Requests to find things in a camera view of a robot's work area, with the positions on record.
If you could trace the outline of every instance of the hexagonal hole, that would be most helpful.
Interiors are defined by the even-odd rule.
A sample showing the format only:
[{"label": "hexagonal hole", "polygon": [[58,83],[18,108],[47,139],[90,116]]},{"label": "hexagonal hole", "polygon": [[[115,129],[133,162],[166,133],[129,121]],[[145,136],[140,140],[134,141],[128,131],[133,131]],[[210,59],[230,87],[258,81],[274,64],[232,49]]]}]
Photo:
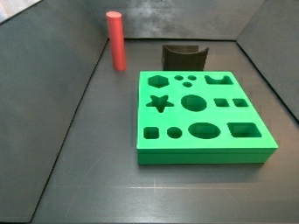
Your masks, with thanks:
[{"label": "hexagonal hole", "polygon": [[169,85],[168,78],[162,77],[161,75],[156,75],[148,78],[148,85],[154,88],[162,88]]}]

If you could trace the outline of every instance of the arch-shaped hole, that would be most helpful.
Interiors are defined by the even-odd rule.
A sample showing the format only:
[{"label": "arch-shaped hole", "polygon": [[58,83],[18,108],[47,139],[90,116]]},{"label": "arch-shaped hole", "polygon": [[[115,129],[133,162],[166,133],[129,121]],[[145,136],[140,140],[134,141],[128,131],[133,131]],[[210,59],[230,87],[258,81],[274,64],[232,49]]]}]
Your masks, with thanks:
[{"label": "arch-shaped hole", "polygon": [[206,83],[210,85],[230,85],[232,84],[232,81],[226,75],[224,75],[222,78],[218,80],[214,80],[208,75],[204,75],[204,79]]}]

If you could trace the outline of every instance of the dark curved block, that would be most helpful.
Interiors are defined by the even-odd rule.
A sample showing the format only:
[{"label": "dark curved block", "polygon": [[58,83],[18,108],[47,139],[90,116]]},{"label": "dark curved block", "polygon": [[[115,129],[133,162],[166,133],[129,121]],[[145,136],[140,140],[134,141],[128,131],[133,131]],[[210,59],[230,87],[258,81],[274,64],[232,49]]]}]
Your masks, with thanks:
[{"label": "dark curved block", "polygon": [[209,48],[198,52],[197,45],[164,45],[164,71],[202,71]]}]

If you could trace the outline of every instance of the star-shaped hole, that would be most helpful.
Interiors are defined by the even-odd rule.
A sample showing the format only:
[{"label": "star-shaped hole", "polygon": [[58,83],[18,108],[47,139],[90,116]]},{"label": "star-shaped hole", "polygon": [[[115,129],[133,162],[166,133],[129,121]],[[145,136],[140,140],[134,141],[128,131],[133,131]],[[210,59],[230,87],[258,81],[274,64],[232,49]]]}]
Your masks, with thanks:
[{"label": "star-shaped hole", "polygon": [[168,102],[168,95],[157,97],[150,95],[152,101],[145,104],[146,107],[156,107],[158,113],[164,112],[165,107],[173,107],[173,104]]}]

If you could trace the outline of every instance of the circular hole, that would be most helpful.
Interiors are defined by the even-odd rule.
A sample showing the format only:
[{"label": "circular hole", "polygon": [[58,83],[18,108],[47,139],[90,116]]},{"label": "circular hole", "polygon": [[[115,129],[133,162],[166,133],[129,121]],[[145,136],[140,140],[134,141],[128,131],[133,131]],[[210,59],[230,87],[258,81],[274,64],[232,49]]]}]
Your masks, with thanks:
[{"label": "circular hole", "polygon": [[189,79],[190,81],[196,81],[196,77],[194,77],[193,75],[189,75],[189,76],[188,76],[188,79]]},{"label": "circular hole", "polygon": [[177,81],[181,81],[182,80],[182,77],[180,75],[174,75],[173,78],[177,80]]},{"label": "circular hole", "polygon": [[184,82],[182,85],[189,88],[192,86],[192,84],[189,82]]},{"label": "circular hole", "polygon": [[188,128],[190,134],[202,139],[210,139],[220,135],[220,129],[217,126],[208,122],[196,122]]},{"label": "circular hole", "polygon": [[194,94],[188,94],[181,98],[181,105],[193,112],[202,111],[206,108],[206,102]]},{"label": "circular hole", "polygon": [[170,127],[168,130],[166,130],[166,135],[168,137],[170,138],[180,138],[181,135],[182,135],[182,131],[176,128],[176,127]]}]

